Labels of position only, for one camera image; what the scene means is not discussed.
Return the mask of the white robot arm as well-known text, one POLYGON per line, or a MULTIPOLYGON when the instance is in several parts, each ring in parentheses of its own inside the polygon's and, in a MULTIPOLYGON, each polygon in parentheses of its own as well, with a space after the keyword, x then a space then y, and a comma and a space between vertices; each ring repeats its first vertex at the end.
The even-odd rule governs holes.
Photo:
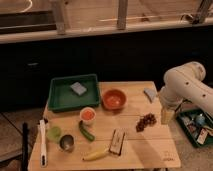
POLYGON ((204 66, 196 61, 169 69, 158 96, 162 105, 161 123, 168 124, 184 99, 191 101, 213 117, 213 88, 203 83, 204 66))

